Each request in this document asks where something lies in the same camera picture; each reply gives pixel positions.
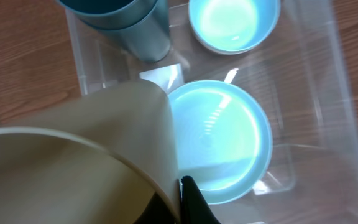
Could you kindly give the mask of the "dark blue cup front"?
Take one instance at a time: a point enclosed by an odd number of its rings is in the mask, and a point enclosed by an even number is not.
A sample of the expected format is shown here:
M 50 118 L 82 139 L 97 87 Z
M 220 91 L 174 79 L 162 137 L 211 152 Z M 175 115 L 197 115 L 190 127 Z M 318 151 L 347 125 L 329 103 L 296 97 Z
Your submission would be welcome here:
M 126 27 L 103 29 L 89 22 L 85 24 L 139 60 L 157 62 L 168 54 L 171 41 L 166 0 L 113 1 L 112 4 L 118 18 L 111 19 L 109 24 L 126 24 Z

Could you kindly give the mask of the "light blue bowl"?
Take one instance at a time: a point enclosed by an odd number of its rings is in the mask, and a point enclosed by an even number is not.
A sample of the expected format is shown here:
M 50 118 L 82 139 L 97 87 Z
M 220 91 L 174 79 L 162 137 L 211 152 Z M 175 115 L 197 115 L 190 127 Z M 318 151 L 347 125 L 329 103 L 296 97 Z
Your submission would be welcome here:
M 244 50 L 263 42 L 280 17 L 280 0 L 190 0 L 192 30 L 219 50 Z

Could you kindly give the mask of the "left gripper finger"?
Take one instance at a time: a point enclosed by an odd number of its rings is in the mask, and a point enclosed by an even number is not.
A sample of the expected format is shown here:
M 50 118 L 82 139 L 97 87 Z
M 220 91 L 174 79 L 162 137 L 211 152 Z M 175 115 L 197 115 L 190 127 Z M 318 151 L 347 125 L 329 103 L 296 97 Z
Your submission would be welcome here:
M 220 224 L 191 176 L 181 178 L 181 222 L 184 224 Z

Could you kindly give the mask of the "light blue plate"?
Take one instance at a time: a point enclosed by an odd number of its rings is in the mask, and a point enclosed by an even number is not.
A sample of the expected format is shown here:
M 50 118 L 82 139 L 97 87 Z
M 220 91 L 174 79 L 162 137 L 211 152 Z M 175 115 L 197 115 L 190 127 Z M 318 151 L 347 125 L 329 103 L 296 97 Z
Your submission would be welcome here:
M 273 152 L 269 119 L 238 86 L 187 83 L 168 95 L 180 176 L 191 176 L 209 205 L 237 200 L 266 173 Z

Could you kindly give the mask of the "dark blue cup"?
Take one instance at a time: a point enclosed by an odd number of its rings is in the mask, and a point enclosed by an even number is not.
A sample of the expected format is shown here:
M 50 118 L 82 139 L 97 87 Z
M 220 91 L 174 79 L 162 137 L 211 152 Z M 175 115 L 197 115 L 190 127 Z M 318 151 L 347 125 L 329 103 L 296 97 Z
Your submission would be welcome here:
M 99 29 L 123 29 L 141 21 L 157 0 L 57 0 L 83 22 Z
M 111 19 L 109 24 L 126 24 L 126 27 L 103 29 L 89 22 L 85 24 L 139 60 L 157 62 L 168 54 L 171 41 L 166 0 L 113 1 L 112 4 L 118 18 Z

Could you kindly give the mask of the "cream cup front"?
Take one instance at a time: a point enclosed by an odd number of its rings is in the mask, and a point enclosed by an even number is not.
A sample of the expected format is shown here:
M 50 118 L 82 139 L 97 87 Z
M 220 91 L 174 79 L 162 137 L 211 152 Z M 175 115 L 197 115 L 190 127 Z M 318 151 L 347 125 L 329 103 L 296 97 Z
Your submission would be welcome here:
M 125 82 L 0 126 L 0 223 L 179 223 L 167 94 Z

